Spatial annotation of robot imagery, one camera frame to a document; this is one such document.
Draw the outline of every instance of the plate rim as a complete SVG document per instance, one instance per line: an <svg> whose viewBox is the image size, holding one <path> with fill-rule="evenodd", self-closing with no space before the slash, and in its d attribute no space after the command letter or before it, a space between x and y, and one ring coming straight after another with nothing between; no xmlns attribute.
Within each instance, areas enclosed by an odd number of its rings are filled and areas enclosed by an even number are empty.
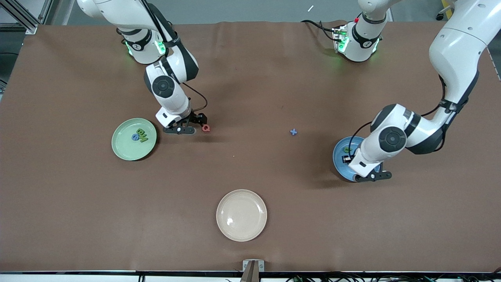
<svg viewBox="0 0 501 282"><path fill-rule="evenodd" d="M126 124L127 122L130 122L130 121L132 121L132 120L138 120L138 121L140 120L140 121L142 121L143 123L146 123L146 124L150 125L150 126L154 129L154 132L155 132L155 136L154 136L154 137L155 137L155 142L153 143L153 146L152 146L152 147L151 147L151 149L148 151L148 153L147 153L147 154L145 154L144 156L142 156L142 157L140 157L140 158L137 158L137 159L135 159L135 158L126 159L126 158L122 157L120 154L118 154L118 153L117 153L117 151L115 150L114 140L115 140L115 139L117 138L117 136L118 136L118 135L117 135L117 131L118 131L118 129L120 129L120 127L121 127L121 126L123 126L124 124ZM140 159L144 158L145 156L147 156L147 155L148 155L148 154L149 154L149 153L153 150L153 148L155 147L156 143L157 143L157 132L156 132L155 125L154 125L151 121L149 121L149 120L147 120L147 119L145 119L145 118L142 118L142 117L133 117L133 118L130 118L130 119L128 119L128 120L126 120L126 121L122 122L119 126L117 126L117 128L116 128L116 129L115 129L115 131L113 132L113 135L111 135L111 150L113 151L113 153L114 153L117 157L119 157L119 158L121 158L122 160L125 160L125 161L137 161L137 160L140 160Z"/></svg>
<svg viewBox="0 0 501 282"><path fill-rule="evenodd" d="M226 232L223 231L223 229L221 228L221 223L219 221L219 209L221 207L221 203L227 198L229 197L231 194L234 194L236 192L246 192L246 193L250 193L251 195L254 195L256 196L260 202L263 204L263 210L264 210L264 215L265 215L265 219L264 219L264 224L263 224L263 227L261 228L261 230L257 233L256 236L250 238L250 239L247 239L247 240L239 240L239 239L234 239L234 238L230 238ZM221 233L228 239L232 240L232 241L235 241L235 242L248 242L248 241L251 241L251 240L254 240L256 239L259 235L261 235L261 233L263 232L263 230L265 229L266 227L266 223L268 221L268 209L266 207L266 203L265 201L261 198L261 196L259 196L256 192L254 191L251 191L251 190L248 190L248 189L236 189L236 190L233 190L233 191L230 191L228 192L226 195L224 195L224 197L221 198L221 200L219 201L219 204L217 205L217 208L216 208L216 223L217 223L217 227L219 228L219 230L221 231Z"/></svg>

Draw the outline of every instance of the table surface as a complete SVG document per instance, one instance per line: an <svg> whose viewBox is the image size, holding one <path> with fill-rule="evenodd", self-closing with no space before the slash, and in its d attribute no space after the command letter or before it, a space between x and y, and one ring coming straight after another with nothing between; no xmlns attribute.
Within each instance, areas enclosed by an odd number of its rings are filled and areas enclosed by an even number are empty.
<svg viewBox="0 0 501 282"><path fill-rule="evenodd" d="M306 24L176 26L200 64L189 84L209 100L212 131L159 133L137 162L110 140L129 118L159 127L144 66L112 26L39 26L0 103L0 270L233 270L260 258L270 271L492 271L501 84L487 52L440 152L404 151L376 183L348 183L332 164L336 142L384 106L435 107L428 47L442 24L389 23L364 63ZM267 205L249 242L216 225L235 189Z"/></svg>

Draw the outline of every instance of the floor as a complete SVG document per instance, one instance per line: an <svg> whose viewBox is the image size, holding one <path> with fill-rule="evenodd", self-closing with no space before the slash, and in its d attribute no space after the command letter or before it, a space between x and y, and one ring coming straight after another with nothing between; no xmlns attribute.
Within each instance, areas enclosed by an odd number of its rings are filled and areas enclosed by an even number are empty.
<svg viewBox="0 0 501 282"><path fill-rule="evenodd" d="M299 22L352 20L360 9L356 0L149 0L174 24L212 24L218 22ZM42 1L20 0L36 14ZM435 21L443 8L440 0L403 0L391 8L392 20ZM12 21L0 8L0 23ZM55 25L107 25L106 21L85 15L75 0L60 0L52 19ZM24 33L1 32L0 53L19 52ZM494 62L501 68L501 32L489 45ZM16 61L15 55L0 54L0 79L8 82Z"/></svg>

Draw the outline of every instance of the metal frame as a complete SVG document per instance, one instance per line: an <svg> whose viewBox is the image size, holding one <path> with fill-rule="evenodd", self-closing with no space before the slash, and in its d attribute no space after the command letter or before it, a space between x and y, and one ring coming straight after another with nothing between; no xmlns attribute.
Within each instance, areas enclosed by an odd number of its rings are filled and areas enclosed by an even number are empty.
<svg viewBox="0 0 501 282"><path fill-rule="evenodd" d="M18 23L26 28L26 34L35 34L39 20L17 0L0 0L2 6Z"/></svg>

